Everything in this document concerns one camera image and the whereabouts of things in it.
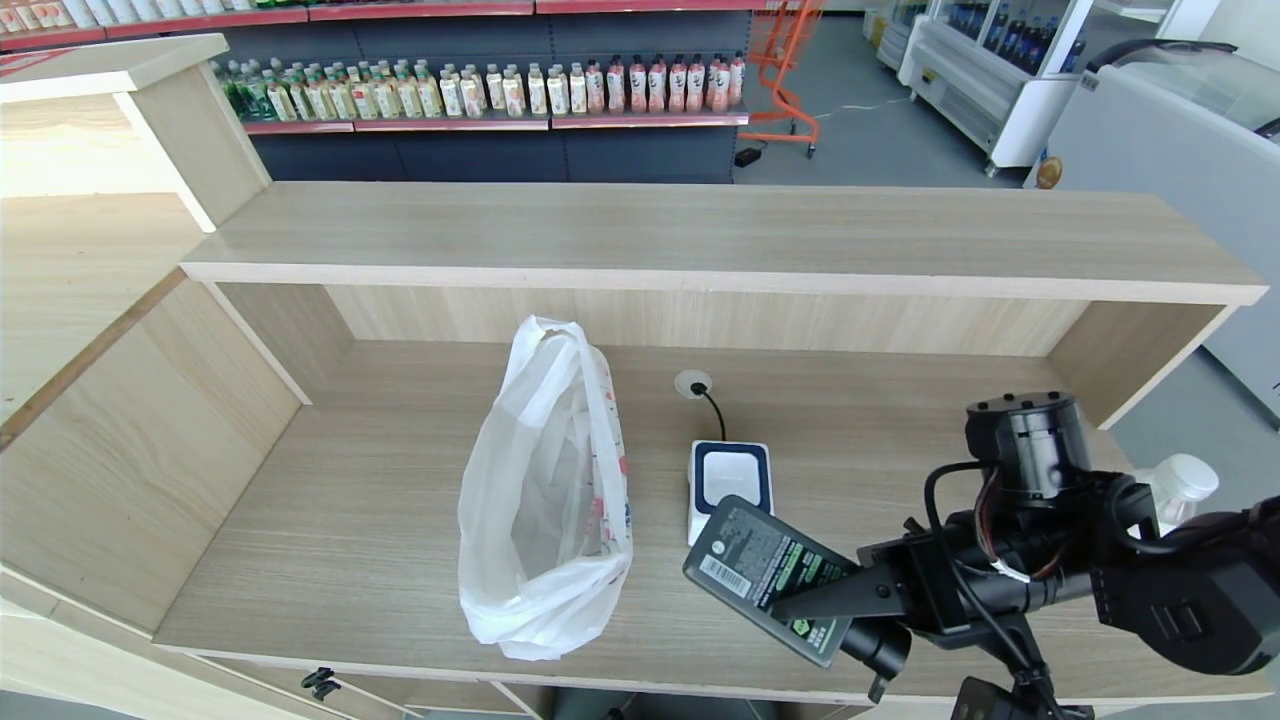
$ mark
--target wooden panel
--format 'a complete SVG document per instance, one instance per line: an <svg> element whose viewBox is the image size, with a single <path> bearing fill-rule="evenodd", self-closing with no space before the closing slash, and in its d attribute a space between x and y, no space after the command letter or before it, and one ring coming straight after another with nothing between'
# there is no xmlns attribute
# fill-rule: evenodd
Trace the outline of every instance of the wooden panel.
<svg viewBox="0 0 1280 720"><path fill-rule="evenodd" d="M0 128L0 197L174 191L109 95L5 105Z"/></svg>
<svg viewBox="0 0 1280 720"><path fill-rule="evenodd" d="M511 698L534 720L552 720L556 714L556 688L516 683L494 683L493 687Z"/></svg>
<svg viewBox="0 0 1280 720"><path fill-rule="evenodd" d="M600 638L532 664L476 643L457 600L458 480L507 350L357 342L282 436L157 642L325 659L364 674L865 703L872 678L859 664L814 669L681 574L689 442L712 437L716 420L678 397L672 378L684 368L712 374L730 436L769 445L778 516L846 553L900 536L902 520L920 515L925 474L968 457L966 404L1062 384L1043 359L605 347L631 468L635 562ZM1108 436L1089 432L1089 443L1098 468L1128 468ZM969 507L975 492L975 478L956 478L940 488L940 505ZM1032 624L1064 701L1270 692L1260 675L1208 678L1160 661L1098 625L1089 601L1037 612ZM707 647L731 660L707 662ZM965 675L1006 671L977 650L916 643L890 693L955 697Z"/></svg>
<svg viewBox="0 0 1280 720"><path fill-rule="evenodd" d="M178 286L0 456L4 565L154 630L297 406Z"/></svg>
<svg viewBox="0 0 1280 720"><path fill-rule="evenodd" d="M1265 291L1156 197L1019 190L274 183L183 266L324 284L1238 305Z"/></svg>
<svg viewBox="0 0 1280 720"><path fill-rule="evenodd" d="M324 387L351 350L351 331L320 286L221 283L218 287L308 396Z"/></svg>
<svg viewBox="0 0 1280 720"><path fill-rule="evenodd" d="M1093 302L1050 361L1100 428L1110 428L1235 307Z"/></svg>
<svg viewBox="0 0 1280 720"><path fill-rule="evenodd" d="M358 340L509 342L529 315L600 345L1043 357L1071 300L330 286Z"/></svg>
<svg viewBox="0 0 1280 720"><path fill-rule="evenodd" d="M205 232L271 182L204 64L115 101L147 150L168 158L173 190Z"/></svg>
<svg viewBox="0 0 1280 720"><path fill-rule="evenodd" d="M9 199L0 234L4 420L202 237L173 195Z"/></svg>
<svg viewBox="0 0 1280 720"><path fill-rule="evenodd" d="M330 712L337 712L346 717L353 717L356 720L403 720L404 717L402 711L347 687L333 691L325 696L324 702L317 702L311 697L311 691L303 689L301 684L302 678L305 678L310 670L270 667L242 660L214 659L210 660L210 662L219 667L227 667L228 670L252 678L273 688L278 688L280 692L297 697L307 705L324 707ZM340 678L338 679L338 683L343 684Z"/></svg>
<svg viewBox="0 0 1280 720"><path fill-rule="evenodd" d="M204 660L159 648L151 644L150 637L146 633L127 629L114 621L93 614L92 611L78 607L70 602L59 601L44 589L14 577L13 573L0 573L0 593L3 593L5 598L14 600L27 607L50 607L51 611L49 612L49 621L72 632L69 635L58 633L56 635L52 635L51 641L55 644L68 644L69 647L45 650L54 652L78 652L78 648L84 647L86 652L108 655L109 651L105 651L97 644L86 644L105 643L106 646L111 646L119 651L119 653L113 655L113 662L101 669L104 682L119 682L119 678L110 676L110 674L119 667L129 674L129 676L123 680L123 684L131 689L136 689L137 692L163 696L169 692L183 693L188 689L193 689L197 698L209 702L209 706L212 708L211 716L234 717L234 712L252 710L255 712L260 712L252 715L252 717L276 717L280 720L284 717L333 720L333 717L335 717L329 712L308 707L306 703L273 688L268 688L244 678L229 674L219 667L214 667ZM40 682L44 685L36 687L22 684L23 687L14 688L17 692L31 693L32 691L40 691L36 694L73 700L78 702L88 701L95 705L110 701L109 697L100 696L79 697L86 693L92 693L95 688L77 678L72 678L74 682L64 683L65 679L58 673L60 666L55 662L54 667L46 667L44 655L37 653L35 657L18 657L17 655L12 655L15 652L18 652L15 647L5 646L5 653L10 655L9 657L5 657L5 653L0 653L0 667L3 667L5 665L4 661L8 660L20 661L20 664L28 670L37 671L35 678L28 676L26 679ZM12 674L6 674L3 669L0 669L0 682L5 683L8 687L13 679ZM119 700L120 696L113 694L110 697ZM129 701L137 700L128 697L128 693L125 693L124 697ZM156 697L154 702L143 705L143 707L155 707L161 700L166 698ZM255 707L255 703L264 705ZM134 702L129 702L131 707L134 705ZM175 708L174 712L186 711L186 701L177 700L177 705L179 707ZM174 715L165 712L155 716L172 717Z"/></svg>

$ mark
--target refrigerator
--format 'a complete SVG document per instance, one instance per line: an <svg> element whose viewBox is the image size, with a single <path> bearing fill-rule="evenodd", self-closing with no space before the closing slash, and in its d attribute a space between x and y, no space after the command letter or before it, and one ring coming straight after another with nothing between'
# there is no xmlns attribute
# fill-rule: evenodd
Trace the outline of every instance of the refrigerator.
<svg viewBox="0 0 1280 720"><path fill-rule="evenodd" d="M1271 290L1204 347L1280 427L1280 72L1226 44L1112 47L1088 64L1025 187L1157 195L1261 275Z"/></svg>

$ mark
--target orange rack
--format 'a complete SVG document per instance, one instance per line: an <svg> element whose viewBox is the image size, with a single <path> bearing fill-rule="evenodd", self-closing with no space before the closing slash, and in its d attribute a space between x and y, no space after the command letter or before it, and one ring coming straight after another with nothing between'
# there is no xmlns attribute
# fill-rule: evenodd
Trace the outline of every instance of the orange rack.
<svg viewBox="0 0 1280 720"><path fill-rule="evenodd" d="M749 59L759 68L760 85L769 90L776 109L751 113L751 124L791 120L791 132L744 132L739 137L765 142L808 142L805 155L813 158L820 132L818 120L800 108L800 99L783 87L783 83L787 73L799 65L800 53L813 37L823 4L824 0L774 0L768 9L755 13L751 35L762 35L765 27L769 32L763 41L751 44ZM808 132L799 133L799 123L804 123Z"/></svg>

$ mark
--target product shelf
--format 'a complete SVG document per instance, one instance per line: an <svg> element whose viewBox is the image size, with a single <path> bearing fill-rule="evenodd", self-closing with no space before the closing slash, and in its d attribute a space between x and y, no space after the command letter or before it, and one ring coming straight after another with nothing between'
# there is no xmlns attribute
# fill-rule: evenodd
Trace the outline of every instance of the product shelf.
<svg viewBox="0 0 1280 720"><path fill-rule="evenodd" d="M449 132L449 131L545 131L547 118L509 118L488 110L481 119L419 118L403 120L356 120L356 132Z"/></svg>
<svg viewBox="0 0 1280 720"><path fill-rule="evenodd" d="M33 50L54 45L79 45L81 42L97 42L101 40L106 40L106 33L100 27L19 32L0 36L0 51Z"/></svg>
<svg viewBox="0 0 1280 720"><path fill-rule="evenodd" d="M323 135L334 132L356 132L356 128L347 120L321 123L244 123L246 135Z"/></svg>
<svg viewBox="0 0 1280 720"><path fill-rule="evenodd" d="M534 0L428 0L415 3L339 3L311 5L316 20L360 20L385 18L449 18L475 15L531 15Z"/></svg>
<svg viewBox="0 0 1280 720"><path fill-rule="evenodd" d="M539 14L764 10L767 0L535 0Z"/></svg>
<svg viewBox="0 0 1280 720"><path fill-rule="evenodd" d="M552 118L552 129L737 127L750 122L746 109L728 113L622 113Z"/></svg>
<svg viewBox="0 0 1280 720"><path fill-rule="evenodd" d="M196 18L166 18L145 23L129 23L111 26L106 29L106 37L118 40L122 37L137 37L140 35L157 35L161 32L184 32L192 29L218 29L224 27L247 26L274 26L307 22L306 8L278 8L274 10L243 10L239 13L221 13L218 15L200 15Z"/></svg>

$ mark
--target white plastic bag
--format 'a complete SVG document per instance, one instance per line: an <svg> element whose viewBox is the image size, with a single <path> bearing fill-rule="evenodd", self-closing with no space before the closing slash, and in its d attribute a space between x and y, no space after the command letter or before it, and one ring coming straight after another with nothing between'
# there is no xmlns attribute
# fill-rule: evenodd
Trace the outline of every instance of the white plastic bag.
<svg viewBox="0 0 1280 720"><path fill-rule="evenodd" d="M631 566L626 454L609 366L577 323L530 316L458 498L471 634L516 660L596 638Z"/></svg>

